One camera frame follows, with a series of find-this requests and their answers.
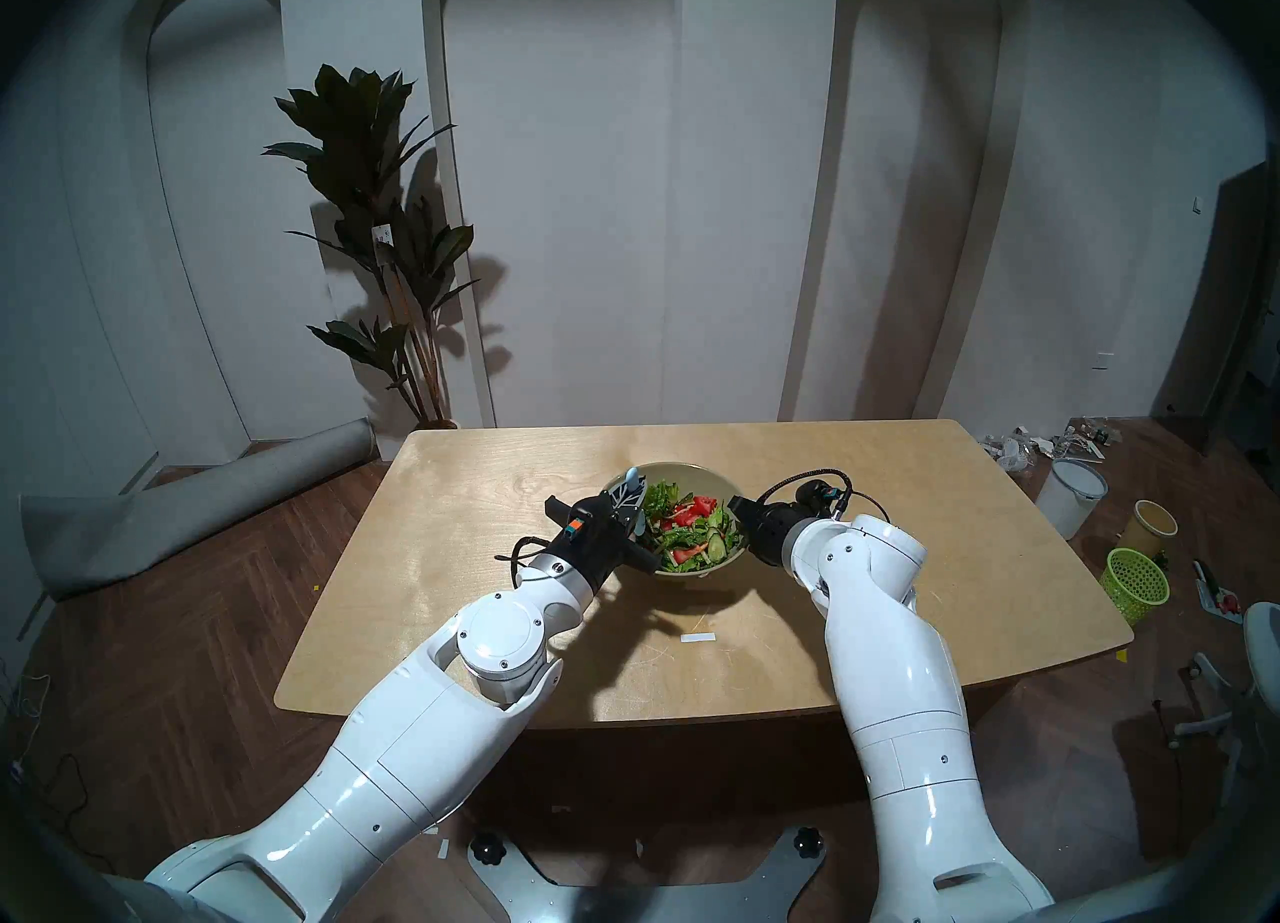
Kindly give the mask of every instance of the white chair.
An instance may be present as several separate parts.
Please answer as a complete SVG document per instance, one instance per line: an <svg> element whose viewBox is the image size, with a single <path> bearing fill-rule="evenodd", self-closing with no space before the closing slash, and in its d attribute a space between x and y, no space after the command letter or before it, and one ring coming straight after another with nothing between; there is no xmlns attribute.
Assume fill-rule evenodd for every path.
<svg viewBox="0 0 1280 923"><path fill-rule="evenodd" d="M1179 723L1169 741L1170 748L1178 748L1181 737L1193 734L1226 732L1221 741L1228 753L1224 807L1238 773L1253 778L1261 768L1280 758L1280 606L1254 603L1249 607L1244 614L1244 653L1253 685L1242 693L1219 673L1203 652L1196 652L1192 678L1208 682L1228 709L1208 719Z"/></svg>

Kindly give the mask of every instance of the salad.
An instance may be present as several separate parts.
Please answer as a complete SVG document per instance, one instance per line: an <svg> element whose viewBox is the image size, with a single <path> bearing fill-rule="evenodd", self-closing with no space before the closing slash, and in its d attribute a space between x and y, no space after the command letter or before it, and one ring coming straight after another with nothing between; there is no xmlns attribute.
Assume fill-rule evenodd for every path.
<svg viewBox="0 0 1280 923"><path fill-rule="evenodd" d="M709 495L681 495L676 483L649 483L643 508L640 543L662 557L664 572L710 568L745 542L728 507Z"/></svg>

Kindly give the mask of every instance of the wooden table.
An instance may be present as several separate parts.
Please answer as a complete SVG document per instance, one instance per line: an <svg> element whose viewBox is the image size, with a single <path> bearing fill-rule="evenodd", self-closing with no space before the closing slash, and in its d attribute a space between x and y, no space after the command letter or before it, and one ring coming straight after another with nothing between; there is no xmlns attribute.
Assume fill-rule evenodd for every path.
<svg viewBox="0 0 1280 923"><path fill-rule="evenodd" d="M460 607L511 584L543 502L572 503L630 465L687 461L755 495L835 466L929 550L920 616L965 685L1112 650L1129 626L1018 486L950 420L515 428L411 434L334 568L275 704L346 716ZM849 517L860 512L858 501ZM682 643L681 634L714 632ZM714 719L835 705L822 618L780 568L745 554L684 584L622 568L552 640L561 686L534 721ZM472 689L461 662L453 678Z"/></svg>

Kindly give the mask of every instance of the white bucket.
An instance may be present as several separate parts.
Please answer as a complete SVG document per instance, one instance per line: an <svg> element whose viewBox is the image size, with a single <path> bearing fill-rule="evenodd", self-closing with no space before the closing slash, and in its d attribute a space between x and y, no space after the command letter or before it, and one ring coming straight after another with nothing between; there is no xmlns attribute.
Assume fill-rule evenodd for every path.
<svg viewBox="0 0 1280 923"><path fill-rule="evenodd" d="M1064 538L1070 540L1107 494L1107 480L1075 458L1059 458L1044 480L1037 508L1048 517Z"/></svg>

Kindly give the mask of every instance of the yellow cup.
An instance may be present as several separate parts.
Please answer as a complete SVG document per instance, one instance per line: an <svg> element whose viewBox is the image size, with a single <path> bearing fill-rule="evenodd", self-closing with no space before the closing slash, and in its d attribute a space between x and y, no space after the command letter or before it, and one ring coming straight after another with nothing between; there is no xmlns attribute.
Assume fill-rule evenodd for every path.
<svg viewBox="0 0 1280 923"><path fill-rule="evenodd" d="M1139 499L1133 504L1133 516L1120 535L1117 548L1133 548L1148 558L1165 549L1165 542L1178 536L1178 521L1160 503Z"/></svg>

